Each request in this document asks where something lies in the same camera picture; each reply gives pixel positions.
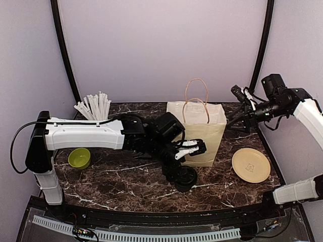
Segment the black coffee cup lid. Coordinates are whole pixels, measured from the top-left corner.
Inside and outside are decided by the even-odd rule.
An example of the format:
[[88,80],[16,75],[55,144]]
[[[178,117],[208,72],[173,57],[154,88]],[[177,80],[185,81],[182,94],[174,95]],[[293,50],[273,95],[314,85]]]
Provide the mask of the black coffee cup lid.
[[184,166],[181,168],[179,175],[177,176],[174,183],[180,183],[184,185],[195,185],[197,182],[197,172],[194,168],[189,166]]

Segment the black paper coffee cup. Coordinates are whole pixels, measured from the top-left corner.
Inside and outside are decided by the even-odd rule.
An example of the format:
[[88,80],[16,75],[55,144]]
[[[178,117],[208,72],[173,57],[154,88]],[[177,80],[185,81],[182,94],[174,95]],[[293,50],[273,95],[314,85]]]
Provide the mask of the black paper coffee cup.
[[178,192],[180,193],[186,193],[188,191],[190,191],[192,189],[194,185],[184,185],[184,184],[180,184],[180,183],[175,183],[175,188]]

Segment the beige paper bag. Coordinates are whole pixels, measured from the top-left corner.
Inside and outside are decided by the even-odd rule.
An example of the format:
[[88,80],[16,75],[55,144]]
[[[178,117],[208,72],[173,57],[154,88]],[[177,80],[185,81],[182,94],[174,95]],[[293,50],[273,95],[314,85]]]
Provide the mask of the beige paper bag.
[[227,118],[221,104],[210,104],[208,94],[205,100],[199,98],[188,99],[185,89],[184,101],[167,103],[167,112],[173,114],[185,128],[186,140],[202,139],[206,145],[206,152],[196,156],[185,155],[184,165],[191,167],[212,167],[216,158],[226,125]]

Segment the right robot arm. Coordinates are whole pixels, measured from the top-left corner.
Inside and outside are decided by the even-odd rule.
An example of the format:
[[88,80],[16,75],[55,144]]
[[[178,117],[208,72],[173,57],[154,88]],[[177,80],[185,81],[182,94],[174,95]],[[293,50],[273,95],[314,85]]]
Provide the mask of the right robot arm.
[[[247,87],[231,88],[241,106],[229,117],[227,129],[249,133],[259,123],[266,126],[273,118],[293,116],[322,146],[322,110],[317,100],[303,88],[288,88],[280,74],[270,74],[261,83],[266,100],[254,96]],[[317,200],[322,200],[322,174],[264,193],[257,213],[268,219],[276,212],[277,205]]]

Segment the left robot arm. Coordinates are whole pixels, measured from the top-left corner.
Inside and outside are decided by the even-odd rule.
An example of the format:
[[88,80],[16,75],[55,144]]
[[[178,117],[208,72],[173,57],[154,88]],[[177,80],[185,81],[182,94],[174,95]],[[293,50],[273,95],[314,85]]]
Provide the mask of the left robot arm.
[[108,148],[148,154],[162,165],[167,181],[181,192],[189,190],[192,179],[183,166],[185,155],[194,152],[195,141],[174,138],[185,135],[182,123],[166,112],[156,119],[145,119],[135,114],[119,114],[105,121],[76,121],[50,117],[42,111],[37,121],[19,130],[33,126],[27,155],[26,170],[36,176],[51,211],[60,220],[71,216],[71,208],[64,202],[65,195],[58,183],[53,166],[53,151],[65,148]]

